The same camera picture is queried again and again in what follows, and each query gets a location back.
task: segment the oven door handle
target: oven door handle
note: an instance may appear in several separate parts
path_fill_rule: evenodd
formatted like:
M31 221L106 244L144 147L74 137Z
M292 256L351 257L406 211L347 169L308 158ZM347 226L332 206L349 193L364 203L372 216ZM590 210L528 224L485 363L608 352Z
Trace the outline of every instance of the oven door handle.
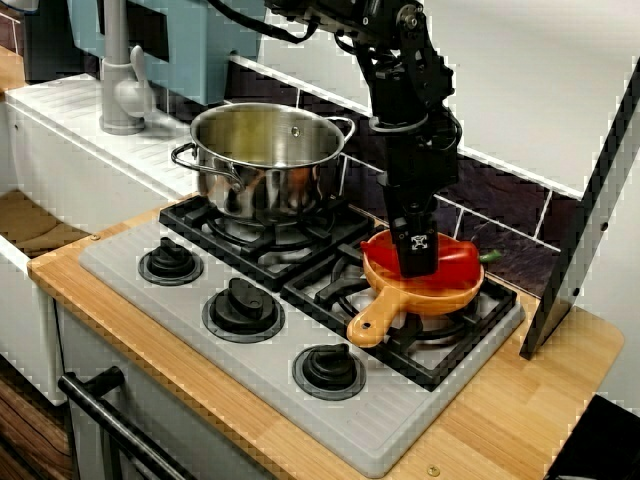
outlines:
M171 458L138 427L127 420L113 405L100 398L124 383L124 375L118 367L111 367L86 383L75 373L65 373L58 386L69 400L75 403L118 447L135 457L158 478L164 480L196 480L183 466ZM112 462L119 462L119 455L111 455Z

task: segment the toy stove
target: toy stove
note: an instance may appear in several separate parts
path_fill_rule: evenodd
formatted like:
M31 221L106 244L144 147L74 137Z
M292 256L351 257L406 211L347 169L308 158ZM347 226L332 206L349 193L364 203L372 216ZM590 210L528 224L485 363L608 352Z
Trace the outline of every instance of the toy stove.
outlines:
M336 202L303 224L226 222L190 199L91 245L80 264L368 477L393 466L524 317L485 280L464 311L399 315L362 350L345 332L374 298L357 250L373 233L365 217Z

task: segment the red bell pepper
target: red bell pepper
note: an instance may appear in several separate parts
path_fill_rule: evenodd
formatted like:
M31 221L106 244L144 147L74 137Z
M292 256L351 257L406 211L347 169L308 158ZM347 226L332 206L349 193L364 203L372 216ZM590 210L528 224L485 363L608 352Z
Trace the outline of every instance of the red bell pepper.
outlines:
M372 239L360 244L369 261L373 261L392 274L400 275L400 263L390 236ZM471 242L458 242L446 235L438 234L438 270L432 275L413 278L430 288L466 289L480 280L480 263L493 261L500 254L493 251L483 257Z

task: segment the gray faucet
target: gray faucet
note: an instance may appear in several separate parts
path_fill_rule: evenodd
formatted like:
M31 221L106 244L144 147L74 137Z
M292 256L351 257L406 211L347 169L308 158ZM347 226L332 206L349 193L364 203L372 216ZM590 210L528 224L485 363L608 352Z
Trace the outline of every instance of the gray faucet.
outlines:
M100 128L113 135L133 135L144 129L144 116L155 102L142 48L136 45L129 55L126 0L104 1L104 31Z

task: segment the stove knob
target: stove knob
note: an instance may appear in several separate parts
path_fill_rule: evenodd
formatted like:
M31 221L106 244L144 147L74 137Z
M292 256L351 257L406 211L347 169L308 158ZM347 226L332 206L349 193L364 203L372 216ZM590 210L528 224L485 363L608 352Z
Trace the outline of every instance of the stove knob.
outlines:
M315 387L345 390L356 381L356 359L346 343L315 347L305 359L302 373Z
M241 278L232 278L229 282L229 302L248 318L257 320L262 315L264 293Z
M229 288L211 304L209 316L224 331L253 335L271 328L279 318L276 301L269 293L241 278L232 278Z
M150 257L149 271L160 278L184 277L195 268L193 254L167 237L160 240Z

